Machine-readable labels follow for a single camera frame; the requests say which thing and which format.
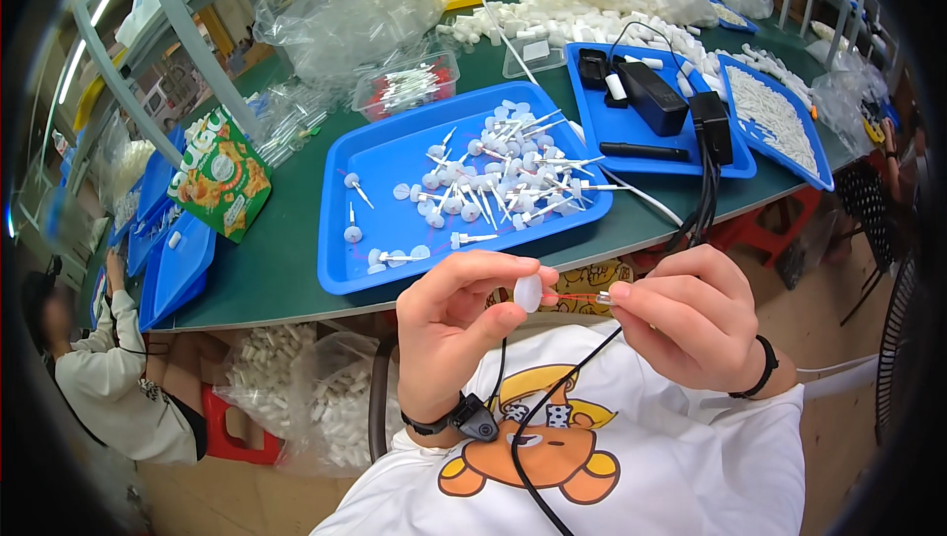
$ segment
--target green table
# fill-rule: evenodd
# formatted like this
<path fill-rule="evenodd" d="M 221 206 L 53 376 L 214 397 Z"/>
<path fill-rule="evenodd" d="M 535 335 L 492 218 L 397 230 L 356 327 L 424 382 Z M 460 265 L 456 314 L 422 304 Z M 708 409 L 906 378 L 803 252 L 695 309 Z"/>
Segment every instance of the green table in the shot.
<path fill-rule="evenodd" d="M 459 10 L 470 13 L 472 9 Z M 789 69 L 807 83 L 824 73 L 804 51 L 806 45 L 795 34 L 775 27 L 775 17 L 757 21 L 755 36 L 707 29 L 701 39 L 708 49 L 740 50 L 745 42 L 773 51 Z M 793 27 L 787 27 L 789 33 Z M 461 77 L 457 93 L 505 81 L 500 73 L 506 48 L 491 46 L 484 38 L 472 54 L 457 62 Z M 274 57 L 249 70 L 235 83 L 243 95 L 259 90 L 268 81 L 286 77 Z M 565 67 L 536 74 L 562 114 L 579 121 Z M 204 115 L 207 105 L 195 110 Z M 316 279 L 319 205 L 322 175 L 329 146 L 341 135 L 365 125 L 358 113 L 330 116 L 322 132 L 303 151 L 279 167 L 273 175 L 273 193 L 240 245 L 219 237 L 217 253 L 207 273 L 207 288 L 191 303 L 163 321 L 161 329 L 243 328 L 274 323 L 304 322 L 385 310 L 413 280 L 393 282 L 348 295 L 332 295 Z M 838 169 L 847 162 L 844 146 L 828 128 L 816 123 L 829 163 Z M 725 179 L 718 198 L 718 222 L 732 218 L 788 195 L 804 184 L 786 169 L 755 154 L 759 167 L 748 180 Z M 700 193 L 700 177 L 628 175 L 635 187 L 656 197 L 682 217 L 690 213 Z M 539 258 L 543 264 L 562 271 L 613 258 L 667 240 L 672 224 L 659 216 L 630 192 L 616 192 L 609 213 L 598 222 L 512 248 L 510 252 Z M 87 280 L 88 292 L 95 280 Z M 88 312 L 88 299 L 84 302 Z"/>

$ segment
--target white cable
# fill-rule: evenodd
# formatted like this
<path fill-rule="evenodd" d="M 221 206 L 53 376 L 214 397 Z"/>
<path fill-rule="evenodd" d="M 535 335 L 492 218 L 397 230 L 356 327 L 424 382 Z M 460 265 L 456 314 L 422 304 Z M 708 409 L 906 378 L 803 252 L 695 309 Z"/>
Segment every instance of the white cable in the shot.
<path fill-rule="evenodd" d="M 655 199 L 655 198 L 651 197 L 650 195 L 648 195 L 647 193 L 645 193 L 645 191 L 640 190 L 640 189 L 638 189 L 638 188 L 636 188 L 636 187 L 632 187 L 631 185 L 629 185 L 629 184 L 626 183 L 625 181 L 623 181 L 623 180 L 621 180 L 620 178 L 618 178 L 618 176 L 613 175 L 610 171 L 608 171 L 608 169 L 606 169 L 605 167 L 601 166 L 600 164 L 598 165 L 598 168 L 599 168 L 603 173 L 605 173 L 609 178 L 611 178 L 612 180 L 614 180 L 615 183 L 616 183 L 619 187 L 627 188 L 628 190 L 632 191 L 632 192 L 633 192 L 635 195 L 637 195 L 638 197 L 641 197 L 642 199 L 644 199 L 645 201 L 647 201 L 647 202 L 650 203 L 651 205 L 655 206 L 655 208 L 657 208 L 657 211 L 660 211 L 660 212 L 663 213 L 664 215 L 668 216 L 668 219 L 669 219 L 671 222 L 674 222 L 674 224 L 677 225 L 677 227 L 681 227 L 682 225 L 684 225 L 684 221 L 681 220 L 681 218 L 677 217 L 677 214 L 676 214 L 676 213 L 674 213 L 673 211 L 671 211 L 666 205 L 664 205 L 663 203 L 661 203 L 661 202 L 658 201 L 657 199 Z"/>
<path fill-rule="evenodd" d="M 839 367 L 851 367 L 853 365 L 864 364 L 871 359 L 878 357 L 878 355 L 866 355 L 865 357 L 859 357 L 858 359 L 853 359 L 850 362 L 844 362 L 842 364 L 829 365 L 828 367 L 820 367 L 817 369 L 807 369 L 805 367 L 797 367 L 796 371 L 805 372 L 805 373 L 821 373 L 823 371 L 832 371 L 833 369 L 838 369 Z"/>
<path fill-rule="evenodd" d="M 523 58 L 520 57 L 520 54 L 516 52 L 516 49 L 513 48 L 513 45 L 510 44 L 510 39 L 507 38 L 507 35 L 503 33 L 503 29 L 500 28 L 500 23 L 496 22 L 496 18 L 493 17 L 493 12 L 490 10 L 490 7 L 487 6 L 487 0 L 480 0 L 483 4 L 483 8 L 487 10 L 487 15 L 490 16 L 490 22 L 493 23 L 493 27 L 500 33 L 500 38 L 503 39 L 503 42 L 507 44 L 507 48 L 510 50 L 510 53 L 516 58 L 516 61 L 519 63 L 520 68 L 523 69 L 527 74 L 529 81 L 533 82 L 537 86 L 539 85 L 538 81 L 533 77 L 532 72 L 529 71 L 527 65 L 523 62 Z"/>

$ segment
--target stool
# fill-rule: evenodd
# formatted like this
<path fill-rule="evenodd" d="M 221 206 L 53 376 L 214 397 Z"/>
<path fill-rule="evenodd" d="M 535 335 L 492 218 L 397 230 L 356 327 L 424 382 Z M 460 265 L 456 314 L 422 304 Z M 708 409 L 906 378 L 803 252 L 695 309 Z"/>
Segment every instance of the stool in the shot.
<path fill-rule="evenodd" d="M 242 439 L 227 433 L 226 412 L 231 405 L 214 394 L 214 387 L 202 384 L 201 400 L 204 403 L 204 417 L 207 420 L 207 456 L 269 466 L 277 461 L 280 446 L 279 439 L 275 435 L 264 431 L 263 449 L 250 449 Z"/>
<path fill-rule="evenodd" d="M 789 216 L 790 197 L 802 204 L 802 213 L 792 223 L 790 223 Z M 760 248 L 770 254 L 770 257 L 764 262 L 764 267 L 773 268 L 775 260 L 782 254 L 782 251 L 793 243 L 802 228 L 809 222 L 821 199 L 821 190 L 814 187 L 805 187 L 789 197 L 778 199 L 758 210 L 744 213 L 728 222 L 718 223 L 710 228 L 709 241 L 722 252 L 727 252 L 738 244 Z M 786 230 L 783 233 L 773 232 L 756 223 L 761 213 L 773 207 L 779 209 L 781 227 Z"/>

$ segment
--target green snack bag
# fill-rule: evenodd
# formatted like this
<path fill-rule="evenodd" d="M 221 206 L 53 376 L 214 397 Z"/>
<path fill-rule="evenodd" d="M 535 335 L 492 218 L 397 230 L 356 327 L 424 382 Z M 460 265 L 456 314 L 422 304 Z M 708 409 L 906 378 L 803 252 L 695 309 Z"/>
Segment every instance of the green snack bag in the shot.
<path fill-rule="evenodd" d="M 270 172 L 221 106 L 188 144 L 168 196 L 239 244 L 270 196 Z"/>

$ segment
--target black wrist strap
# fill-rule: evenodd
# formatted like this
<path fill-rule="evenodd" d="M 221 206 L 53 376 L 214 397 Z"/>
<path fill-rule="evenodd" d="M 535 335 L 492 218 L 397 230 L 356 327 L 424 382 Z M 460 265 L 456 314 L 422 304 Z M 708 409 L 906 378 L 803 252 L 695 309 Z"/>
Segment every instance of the black wrist strap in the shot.
<path fill-rule="evenodd" d="M 401 412 L 401 420 L 414 428 L 418 435 L 436 435 L 450 424 L 463 435 L 478 441 L 496 439 L 500 430 L 496 426 L 493 414 L 484 406 L 483 400 L 478 399 L 475 394 L 464 396 L 463 392 L 460 392 L 459 395 L 460 402 L 451 409 L 451 412 L 432 424 L 420 424 L 413 421 L 404 411 Z"/>
<path fill-rule="evenodd" d="M 773 375 L 773 370 L 779 367 L 779 360 L 775 358 L 775 352 L 773 351 L 773 346 L 770 345 L 770 342 L 766 340 L 766 337 L 757 335 L 757 340 L 764 346 L 764 353 L 766 354 L 766 364 L 764 366 L 764 375 L 760 377 L 760 381 L 757 382 L 757 385 L 745 390 L 743 392 L 730 392 L 731 399 L 748 399 L 751 396 L 756 396 L 758 392 L 764 389 L 766 383 L 769 382 L 769 378 Z"/>

